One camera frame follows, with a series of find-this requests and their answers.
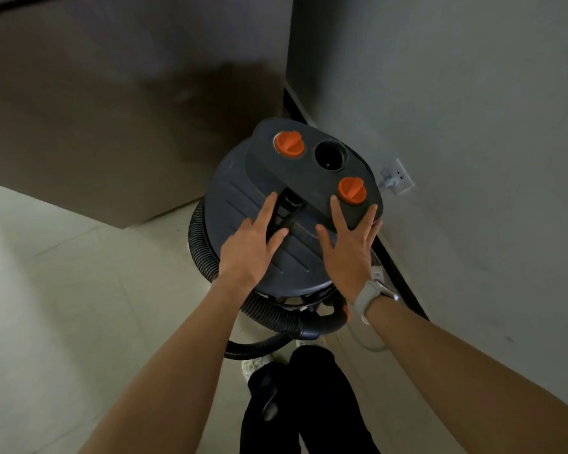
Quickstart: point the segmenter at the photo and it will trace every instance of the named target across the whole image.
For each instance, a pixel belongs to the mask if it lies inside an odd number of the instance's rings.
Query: leg
[[[272,362],[248,381],[251,398],[242,421],[240,454],[298,454],[299,430],[292,414],[288,367]]]
[[[299,402],[295,418],[311,454],[379,453],[364,425],[354,391],[331,351],[301,346],[288,368]]]

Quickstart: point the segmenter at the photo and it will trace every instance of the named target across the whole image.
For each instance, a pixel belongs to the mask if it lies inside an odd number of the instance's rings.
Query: wall socket
[[[397,195],[414,186],[414,182],[399,159],[396,159],[390,165],[381,169],[381,176],[382,179],[379,183],[381,193],[390,190]]]

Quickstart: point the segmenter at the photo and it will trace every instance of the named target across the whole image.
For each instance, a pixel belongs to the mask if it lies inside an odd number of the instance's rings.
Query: white sneaker
[[[271,355],[265,355],[264,357],[253,358],[251,360],[242,360],[242,374],[244,374],[244,379],[248,382],[252,373],[272,361],[273,358],[271,358]]]
[[[316,340],[306,341],[306,340],[297,340],[297,348],[301,346],[320,346],[324,347],[324,349],[328,348],[328,344],[326,343],[326,338],[324,336],[320,336]]]

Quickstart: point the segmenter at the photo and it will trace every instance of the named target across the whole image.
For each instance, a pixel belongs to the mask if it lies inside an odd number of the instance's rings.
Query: orange knob
[[[366,187],[360,177],[345,177],[337,190],[341,199],[351,205],[361,204],[366,199]]]
[[[297,131],[284,131],[276,135],[275,148],[286,157],[298,157],[305,151],[305,142]]]

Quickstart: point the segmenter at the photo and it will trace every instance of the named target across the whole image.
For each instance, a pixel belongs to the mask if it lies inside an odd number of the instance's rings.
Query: black vacuum hose
[[[202,275],[212,282],[219,274],[219,259],[206,235],[203,200],[200,200],[191,215],[188,241],[194,263]],[[238,360],[258,358],[280,349],[292,338],[315,339],[320,335],[332,333],[347,322],[345,301],[340,295],[333,302],[333,306],[334,313],[324,316],[315,312],[288,311],[252,291],[240,310],[254,321],[281,335],[253,344],[237,344],[229,341],[225,357]]]

